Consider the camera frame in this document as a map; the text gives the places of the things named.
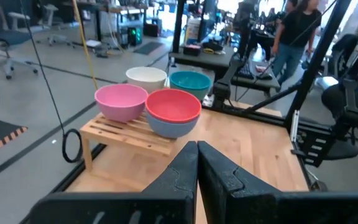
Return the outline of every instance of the gray floor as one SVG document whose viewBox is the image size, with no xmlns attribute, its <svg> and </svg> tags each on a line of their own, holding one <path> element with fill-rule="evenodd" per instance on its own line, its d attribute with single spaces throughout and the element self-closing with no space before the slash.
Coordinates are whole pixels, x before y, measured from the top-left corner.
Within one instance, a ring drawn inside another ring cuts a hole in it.
<svg viewBox="0 0 358 224">
<path fill-rule="evenodd" d="M 71 29 L 63 30 L 62 33 L 73 39 L 78 31 Z M 38 33 L 35 34 L 35 38 L 45 41 L 47 34 Z M 131 51 L 109 59 L 96 58 L 91 55 L 96 76 L 112 82 L 121 82 L 125 80 L 125 71 L 128 68 L 147 65 L 170 48 L 170 42 L 166 39 L 145 39 L 145 42 L 147 41 L 160 41 L 167 45 L 150 56 L 133 54 Z M 73 49 L 65 44 L 49 47 L 42 43 L 37 44 L 37 49 L 44 65 L 84 75 L 90 74 L 81 47 Z M 12 55 L 27 57 L 30 61 L 37 62 L 30 42 L 15 49 Z M 165 69 L 167 60 L 167 57 L 163 57 L 153 67 Z M 189 68 L 182 65 L 171 68 L 170 71 L 189 69 L 211 74 L 199 68 Z M 45 68 L 45 73 L 63 121 L 94 101 L 94 87 L 91 79 L 49 68 Z M 297 81 L 301 74 L 302 70 L 299 68 L 288 84 Z M 98 82 L 98 84 L 103 86 L 108 83 Z M 240 94 L 244 92 L 242 88 L 238 90 Z M 321 123 L 332 124 L 334 120 L 321 104 L 320 95 L 321 91 L 318 89 L 310 93 L 302 107 L 301 115 Z M 29 128 L 15 141 L 0 149 L 1 165 L 7 159 L 30 146 L 34 141 L 49 133 L 53 128 L 56 128 L 58 119 L 41 74 L 34 75 L 30 70 L 17 68 L 13 79 L 6 80 L 0 69 L 0 96 L 0 120 Z M 285 114 L 293 97 L 294 94 L 276 101 L 268 107 L 280 110 Z M 241 99 L 241 102 L 255 104 L 262 100 L 264 100 L 264 95 L 261 92 L 250 90 Z M 70 123 L 66 129 L 80 128 L 97 113 L 97 106 L 92 107 Z M 68 142 L 69 153 L 74 155 L 79 143 L 74 138 L 70 138 Z M 59 131 L 0 173 L 0 223 L 18 223 L 38 199 L 48 194 L 71 171 L 74 165 L 67 164 L 63 160 L 61 143 L 62 132 Z M 319 169 L 311 168 L 311 170 L 321 180 L 325 181 L 331 190 L 358 190 L 358 157 L 339 162 L 324 162 Z"/>
</svg>

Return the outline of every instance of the bowl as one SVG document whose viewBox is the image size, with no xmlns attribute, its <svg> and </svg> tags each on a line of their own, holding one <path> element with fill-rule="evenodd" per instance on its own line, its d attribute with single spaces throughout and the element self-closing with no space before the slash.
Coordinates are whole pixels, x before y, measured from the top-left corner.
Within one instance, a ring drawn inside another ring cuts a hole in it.
<svg viewBox="0 0 358 224">
<path fill-rule="evenodd" d="M 182 90 L 163 89 L 149 95 L 146 109 L 154 118 L 169 123 L 187 123 L 201 113 L 200 101 Z"/>
<path fill-rule="evenodd" d="M 94 94 L 100 112 L 107 119 L 123 123 L 142 114 L 147 96 L 146 90 L 130 84 L 107 85 Z"/>
<path fill-rule="evenodd" d="M 164 88 L 167 73 L 152 67 L 135 67 L 126 72 L 129 84 L 137 85 L 148 93 Z"/>
<path fill-rule="evenodd" d="M 208 76 L 198 72 L 175 72 L 170 77 L 170 88 L 187 91 L 203 100 L 211 87 Z"/>
<path fill-rule="evenodd" d="M 165 138 L 179 138 L 185 136 L 196 126 L 199 117 L 200 116 L 197 116 L 187 123 L 169 123 L 155 118 L 146 110 L 146 119 L 152 130 Z"/>
</svg>

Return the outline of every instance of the white bowl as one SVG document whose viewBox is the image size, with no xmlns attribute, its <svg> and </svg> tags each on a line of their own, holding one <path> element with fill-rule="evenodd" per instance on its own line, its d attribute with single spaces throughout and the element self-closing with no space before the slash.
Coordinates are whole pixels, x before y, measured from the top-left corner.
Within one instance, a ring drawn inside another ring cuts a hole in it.
<svg viewBox="0 0 358 224">
<path fill-rule="evenodd" d="M 127 70 L 128 83 L 145 89 L 148 93 L 164 88 L 167 73 L 158 68 L 135 67 Z"/>
</svg>

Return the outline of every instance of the wooden rack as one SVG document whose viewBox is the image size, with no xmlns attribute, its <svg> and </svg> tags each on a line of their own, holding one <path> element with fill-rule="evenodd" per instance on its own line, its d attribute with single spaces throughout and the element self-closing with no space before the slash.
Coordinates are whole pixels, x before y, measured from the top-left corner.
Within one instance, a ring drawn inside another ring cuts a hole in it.
<svg viewBox="0 0 358 224">
<path fill-rule="evenodd" d="M 90 140 L 105 145 L 122 144 L 148 156 L 168 157 L 175 139 L 168 139 L 155 134 L 145 117 L 145 113 L 127 123 L 106 119 L 101 113 L 80 129 L 83 157 L 86 170 L 92 170 Z"/>
</svg>

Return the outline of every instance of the blue bowl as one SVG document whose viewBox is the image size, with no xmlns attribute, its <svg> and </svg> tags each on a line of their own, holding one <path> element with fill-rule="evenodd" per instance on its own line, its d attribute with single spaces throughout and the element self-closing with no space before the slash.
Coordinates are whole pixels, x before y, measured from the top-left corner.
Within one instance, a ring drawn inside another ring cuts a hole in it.
<svg viewBox="0 0 358 224">
<path fill-rule="evenodd" d="M 198 72 L 175 72 L 170 77 L 170 88 L 191 93 L 197 99 L 203 100 L 211 87 L 208 76 Z"/>
<path fill-rule="evenodd" d="M 196 126 L 198 121 L 197 118 L 187 122 L 187 123 L 168 123 L 165 121 L 161 121 L 157 118 L 154 118 L 147 110 L 146 110 L 146 119 L 149 122 L 152 130 L 158 135 L 166 138 L 179 138 L 188 134 L 193 128 Z"/>
</svg>

